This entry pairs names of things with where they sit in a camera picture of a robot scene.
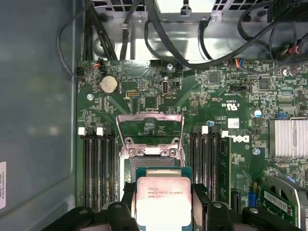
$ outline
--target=sticker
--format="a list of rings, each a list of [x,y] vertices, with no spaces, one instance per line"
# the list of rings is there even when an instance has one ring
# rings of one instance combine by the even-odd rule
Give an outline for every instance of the sticker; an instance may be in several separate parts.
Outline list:
[[[0,163],[0,209],[6,205],[6,162]]]
[[[272,194],[268,193],[267,191],[264,191],[264,198],[267,199],[269,202],[273,203],[276,205],[278,208],[283,210],[284,212],[288,212],[288,205],[279,200],[277,197],[273,196]]]
[[[240,119],[239,118],[229,118],[228,128],[240,128]]]

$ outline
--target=green circuit board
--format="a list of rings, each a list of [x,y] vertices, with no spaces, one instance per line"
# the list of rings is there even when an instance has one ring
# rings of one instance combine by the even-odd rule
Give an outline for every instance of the green circuit board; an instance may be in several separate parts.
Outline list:
[[[192,167],[195,183],[207,182],[207,169],[201,163],[208,158],[195,141],[202,141],[202,127],[217,134],[212,150],[219,156],[216,170],[215,199],[231,204],[231,192],[241,195],[241,207],[251,205],[249,192],[264,174],[290,177],[305,187],[306,159],[277,159],[269,153],[270,119],[289,119],[307,114],[308,69],[296,76],[288,68],[267,75],[247,74],[234,65],[213,66],[197,71],[173,64],[168,70],[161,61],[108,61],[103,70],[94,69],[96,61],[81,62],[77,86],[77,129],[95,133],[102,127],[109,137],[92,145],[77,135],[77,205],[98,209],[108,201],[119,200],[124,182],[134,181],[136,166],[180,166],[172,158],[144,158],[121,161],[122,141],[116,126],[118,115],[163,112],[184,116],[183,149],[185,164]],[[274,67],[272,61],[244,62],[244,67],[262,71]],[[117,80],[117,90],[106,94],[100,87],[105,76]],[[163,82],[167,93],[163,93]],[[262,112],[261,117],[255,111]],[[127,122],[125,137],[135,143],[170,143],[179,137],[178,123],[147,119]]]

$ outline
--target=ram slot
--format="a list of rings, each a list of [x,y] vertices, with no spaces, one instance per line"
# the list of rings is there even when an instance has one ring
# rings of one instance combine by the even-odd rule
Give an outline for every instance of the ram slot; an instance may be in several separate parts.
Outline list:
[[[89,183],[90,183],[90,176],[89,176],[89,150],[90,150],[90,140],[88,137],[83,138],[83,164],[84,164],[84,173],[83,173],[83,194],[84,194],[84,206],[89,207]]]
[[[205,184],[206,135],[192,133],[190,139],[190,165],[194,183]]]
[[[99,166],[98,166],[98,139],[97,136],[93,136],[92,139],[92,156],[91,156],[91,165],[92,165],[92,208],[95,212],[99,212],[100,208],[98,207],[97,201],[98,201],[98,184],[99,184],[99,178],[98,178],[98,172],[99,172]]]
[[[196,157],[198,155],[198,134],[192,133],[190,136],[190,166],[192,168],[193,183],[197,183]]]
[[[84,192],[85,206],[93,208],[93,158],[95,152],[94,136],[86,136],[84,144]]]
[[[206,135],[199,133],[199,182],[205,184],[206,172],[205,172],[205,161],[206,161]]]
[[[109,201],[114,201],[116,199],[116,156],[115,156],[115,140],[113,136],[110,136],[108,139],[108,156],[109,156]]]
[[[101,199],[102,205],[106,204],[107,199],[107,184],[108,184],[108,159],[107,159],[107,139],[101,139]]]
[[[211,201],[217,199],[217,175],[218,170],[218,144],[220,135],[216,132],[210,132],[208,135],[207,147],[207,188],[208,195]]]

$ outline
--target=capacitor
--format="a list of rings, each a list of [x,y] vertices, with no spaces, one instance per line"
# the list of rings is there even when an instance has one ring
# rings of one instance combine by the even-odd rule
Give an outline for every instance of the capacitor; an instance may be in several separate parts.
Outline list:
[[[254,110],[251,113],[251,117],[253,117],[253,118],[261,118],[262,117],[262,112],[260,110]]]
[[[215,125],[214,121],[208,120],[206,123],[209,127],[212,127]]]

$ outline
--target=label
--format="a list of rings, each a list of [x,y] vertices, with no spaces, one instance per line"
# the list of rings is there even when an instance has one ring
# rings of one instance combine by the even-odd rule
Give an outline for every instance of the label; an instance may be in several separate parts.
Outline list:
[[[6,205],[6,162],[0,163],[0,209]]]
[[[284,212],[288,212],[288,205],[279,200],[277,197],[273,196],[272,194],[268,193],[267,191],[264,191],[264,198],[267,199],[269,202],[273,203],[276,205],[278,208],[283,210]]]
[[[240,128],[240,119],[239,118],[228,118],[228,128]]]
[[[229,136],[229,131],[222,131],[221,132],[221,137],[222,138],[225,138],[225,137],[230,137],[233,139],[233,142],[234,143],[241,143],[241,142],[244,142],[244,143],[249,143],[249,136]]]
[[[240,106],[239,103],[222,103],[222,107],[226,107],[228,111],[237,111],[237,108]]]

